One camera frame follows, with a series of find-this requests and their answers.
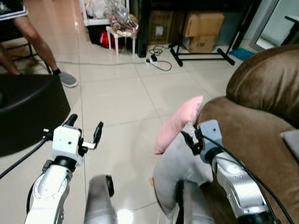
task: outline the white stool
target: white stool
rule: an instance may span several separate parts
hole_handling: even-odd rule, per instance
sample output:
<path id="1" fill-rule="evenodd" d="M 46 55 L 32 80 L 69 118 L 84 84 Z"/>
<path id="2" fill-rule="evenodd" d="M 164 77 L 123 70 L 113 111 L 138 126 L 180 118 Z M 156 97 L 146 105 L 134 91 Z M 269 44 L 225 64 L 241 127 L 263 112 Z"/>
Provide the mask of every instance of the white stool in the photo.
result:
<path id="1" fill-rule="evenodd" d="M 124 37 L 125 38 L 125 46 L 127 46 L 127 37 L 117 34 L 113 29 L 111 29 L 111 27 L 106 27 L 106 30 L 107 30 L 107 35 L 108 35 L 109 49 L 111 49 L 111 37 L 110 37 L 110 35 L 112 34 L 114 39 L 115 39 L 115 52 L 116 52 L 116 56 L 118 58 L 118 38 L 119 37 Z M 135 54 L 136 36 L 134 35 L 130 38 L 133 39 L 133 55 L 134 55 Z"/>

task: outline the pink pillow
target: pink pillow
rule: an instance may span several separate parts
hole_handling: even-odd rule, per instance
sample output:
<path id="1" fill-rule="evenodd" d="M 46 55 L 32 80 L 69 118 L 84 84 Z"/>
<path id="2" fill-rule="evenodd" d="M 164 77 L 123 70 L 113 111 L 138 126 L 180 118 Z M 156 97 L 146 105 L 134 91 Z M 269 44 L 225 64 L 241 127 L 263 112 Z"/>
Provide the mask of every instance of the pink pillow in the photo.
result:
<path id="1" fill-rule="evenodd" d="M 173 116 L 165 121 L 160 129 L 155 154 L 162 154 L 179 134 L 179 132 L 190 122 L 195 124 L 199 115 L 203 96 L 194 97 L 185 102 Z"/>

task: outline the person's leg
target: person's leg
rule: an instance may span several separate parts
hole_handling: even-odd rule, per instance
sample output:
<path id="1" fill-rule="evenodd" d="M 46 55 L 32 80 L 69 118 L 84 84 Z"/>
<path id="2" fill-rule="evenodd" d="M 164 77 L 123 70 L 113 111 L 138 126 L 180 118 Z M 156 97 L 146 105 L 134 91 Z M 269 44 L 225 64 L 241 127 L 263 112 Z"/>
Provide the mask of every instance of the person's leg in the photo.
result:
<path id="1" fill-rule="evenodd" d="M 52 69 L 58 69 L 54 56 L 47 43 L 38 34 L 36 29 L 30 23 L 28 17 L 21 16 L 14 19 L 14 25 L 19 29 L 23 36 L 33 45 L 37 54 L 43 59 Z"/>
<path id="2" fill-rule="evenodd" d="M 10 54 L 5 50 L 5 48 L 0 44 L 0 64 L 2 64 L 10 73 L 13 75 L 20 75 L 16 65 Z"/>

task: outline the brown leather sofa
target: brown leather sofa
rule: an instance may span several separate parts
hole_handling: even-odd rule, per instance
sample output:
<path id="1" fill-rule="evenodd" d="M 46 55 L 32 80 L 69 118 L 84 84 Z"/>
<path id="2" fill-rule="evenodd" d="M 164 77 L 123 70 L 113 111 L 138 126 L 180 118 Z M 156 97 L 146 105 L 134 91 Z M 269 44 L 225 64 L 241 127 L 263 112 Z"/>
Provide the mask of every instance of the brown leather sofa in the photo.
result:
<path id="1" fill-rule="evenodd" d="M 299 128 L 299 45 L 261 52 L 242 63 L 231 77 L 225 97 L 203 107 L 197 124 L 219 122 L 223 145 L 263 180 L 299 223 L 299 165 L 280 133 Z M 223 189 L 202 187 L 217 224 L 236 219 Z M 266 193 L 282 223 L 279 206 Z"/>

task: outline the gray sneaker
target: gray sneaker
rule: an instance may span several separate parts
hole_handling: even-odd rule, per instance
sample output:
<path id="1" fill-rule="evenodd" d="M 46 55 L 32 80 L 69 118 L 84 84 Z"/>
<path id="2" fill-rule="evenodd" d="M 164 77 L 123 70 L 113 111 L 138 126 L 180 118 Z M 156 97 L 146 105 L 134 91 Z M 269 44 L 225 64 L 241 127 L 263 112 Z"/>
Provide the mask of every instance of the gray sneaker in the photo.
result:
<path id="1" fill-rule="evenodd" d="M 59 74 L 59 77 L 60 77 L 62 85 L 66 86 L 66 87 L 73 88 L 78 85 L 76 78 L 68 73 L 65 73 L 62 71 Z"/>

